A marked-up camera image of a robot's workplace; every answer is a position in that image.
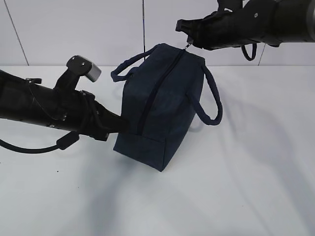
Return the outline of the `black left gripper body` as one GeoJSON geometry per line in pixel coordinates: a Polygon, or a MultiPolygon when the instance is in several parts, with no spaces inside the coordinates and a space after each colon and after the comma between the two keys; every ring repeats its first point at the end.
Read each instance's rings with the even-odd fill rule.
{"type": "Polygon", "coordinates": [[[79,97],[83,105],[83,118],[76,132],[79,135],[89,136],[97,141],[106,142],[109,133],[100,121],[95,105],[95,96],[82,90],[79,97]]]}

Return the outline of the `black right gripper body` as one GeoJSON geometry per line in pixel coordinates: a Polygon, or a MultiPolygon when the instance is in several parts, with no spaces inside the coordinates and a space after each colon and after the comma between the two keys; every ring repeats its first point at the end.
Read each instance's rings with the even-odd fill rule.
{"type": "Polygon", "coordinates": [[[175,31],[185,33],[187,43],[196,48],[216,48],[214,38],[215,18],[194,20],[180,19],[176,23],[175,31]]]}

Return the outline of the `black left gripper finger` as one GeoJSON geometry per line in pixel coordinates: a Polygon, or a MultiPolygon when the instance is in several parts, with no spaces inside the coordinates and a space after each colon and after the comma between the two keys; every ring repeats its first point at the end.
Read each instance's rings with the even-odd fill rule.
{"type": "Polygon", "coordinates": [[[106,108],[97,107],[97,125],[107,133],[125,133],[129,128],[129,122],[106,108]]]}

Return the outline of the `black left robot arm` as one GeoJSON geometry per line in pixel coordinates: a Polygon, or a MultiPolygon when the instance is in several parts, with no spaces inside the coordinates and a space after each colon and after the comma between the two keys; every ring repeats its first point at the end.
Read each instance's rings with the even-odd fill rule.
{"type": "Polygon", "coordinates": [[[66,131],[99,141],[124,133],[129,122],[107,110],[87,91],[65,94],[0,72],[0,117],[66,131]]]}

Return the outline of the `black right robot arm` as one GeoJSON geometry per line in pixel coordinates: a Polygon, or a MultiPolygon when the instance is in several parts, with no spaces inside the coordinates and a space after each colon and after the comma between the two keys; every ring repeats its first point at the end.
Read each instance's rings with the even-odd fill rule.
{"type": "Polygon", "coordinates": [[[194,47],[208,51],[265,43],[315,41],[313,0],[220,0],[218,9],[202,19],[180,19],[176,31],[194,47]]]}

